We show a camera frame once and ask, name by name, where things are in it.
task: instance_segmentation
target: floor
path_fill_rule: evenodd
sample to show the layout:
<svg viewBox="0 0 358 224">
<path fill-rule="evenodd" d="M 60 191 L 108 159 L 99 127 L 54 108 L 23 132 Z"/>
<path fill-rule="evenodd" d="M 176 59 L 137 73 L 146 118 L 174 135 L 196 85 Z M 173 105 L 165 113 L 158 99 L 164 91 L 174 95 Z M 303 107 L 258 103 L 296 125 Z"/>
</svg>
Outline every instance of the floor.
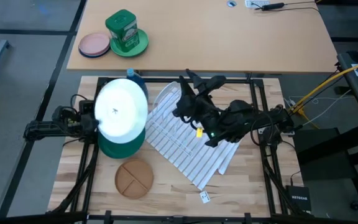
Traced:
<svg viewBox="0 0 358 224">
<path fill-rule="evenodd" d="M 0 29 L 62 30 L 68 31 L 80 0 L 0 0 Z M 320 6 L 326 27 L 331 36 L 358 37 L 357 6 Z M 50 77 L 59 57 L 64 57 L 62 69 L 44 119 L 50 119 L 58 105 L 67 105 L 77 92 L 83 75 L 118 75 L 117 72 L 69 72 L 65 69 L 68 55 L 61 55 L 65 35 L 0 34 L 0 40 L 8 40 L 12 47 L 0 60 L 0 204 L 6 191 L 12 170 L 17 164 L 24 144 L 22 134 L 25 125 L 34 119 Z M 355 43 L 334 43 L 338 52 L 357 49 Z M 166 73 L 145 73 L 166 75 Z M 275 75 L 280 79 L 285 98 L 298 100 L 326 75 Z M 345 81 L 337 85 L 346 85 Z M 330 89 L 321 97 L 338 97 Z M 332 103 L 320 99 L 306 107 L 312 118 Z M 298 124 L 305 120 L 297 118 Z M 346 131 L 358 125 L 358 105 L 355 99 L 338 101 L 326 114 L 316 120 L 320 128 L 338 127 Z M 9 216 L 40 214 L 47 208 L 53 181 L 62 151 L 63 138 L 43 139 L 35 143 Z M 349 202 L 357 200 L 350 179 L 309 180 L 305 185 L 312 195 L 313 214 L 343 220 L 357 220 L 358 211 L 349 208 Z"/>
</svg>

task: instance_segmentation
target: wooden tabletop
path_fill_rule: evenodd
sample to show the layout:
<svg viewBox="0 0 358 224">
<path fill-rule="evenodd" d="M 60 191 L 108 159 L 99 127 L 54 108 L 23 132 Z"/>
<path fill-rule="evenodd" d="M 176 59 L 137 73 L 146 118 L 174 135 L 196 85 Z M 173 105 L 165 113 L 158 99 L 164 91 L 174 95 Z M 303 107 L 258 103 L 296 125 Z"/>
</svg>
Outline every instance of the wooden tabletop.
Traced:
<svg viewBox="0 0 358 224">
<path fill-rule="evenodd" d="M 271 0 L 299 2 L 310 0 Z M 315 3 L 288 5 L 315 7 Z M 85 58 L 80 40 L 92 32 L 110 35 L 105 20 L 120 9 L 137 17 L 149 36 L 140 56 L 112 51 Z M 67 65 L 69 70 L 184 70 L 205 72 L 316 73 L 335 71 L 336 51 L 318 12 L 297 9 L 262 12 L 244 0 L 92 0 L 86 3 Z"/>
<path fill-rule="evenodd" d="M 97 77 L 82 77 L 78 93 L 92 99 L 97 79 Z M 265 78 L 264 83 L 269 107 L 283 104 L 278 79 Z M 153 102 L 166 84 L 147 83 L 150 102 Z M 213 101 L 221 108 L 226 107 L 235 99 L 251 102 L 249 86 L 246 84 L 225 84 L 222 88 L 214 90 L 212 96 Z M 111 159 L 100 151 L 89 212 L 102 215 L 106 210 L 111 210 L 115 215 L 206 217 L 243 217 L 244 213 L 249 212 L 253 217 L 269 217 L 260 151 L 249 136 L 247 134 L 242 139 L 226 173 L 220 175 L 216 172 L 208 182 L 205 190 L 209 193 L 211 201 L 206 204 L 201 201 L 200 190 L 147 142 L 144 142 L 141 149 L 130 159 L 142 159 L 152 166 L 154 172 L 152 188 L 146 196 L 140 199 L 125 198 L 115 188 L 114 176 L 118 167 L 127 159 Z M 293 143 L 291 138 L 284 136 L 283 139 Z M 83 144 L 80 142 L 69 143 L 63 148 L 48 209 L 57 207 L 74 186 L 82 148 Z M 89 147 L 88 162 L 92 148 L 92 146 Z M 283 184 L 289 184 L 290 176 L 300 170 L 296 153 L 291 146 L 280 144 L 277 154 Z M 300 174 L 295 175 L 293 180 L 295 185 L 303 185 Z M 272 186 L 276 209 L 280 211 L 278 193 L 273 184 Z M 80 193 L 79 209 L 82 207 L 84 192 L 83 187 Z"/>
</svg>

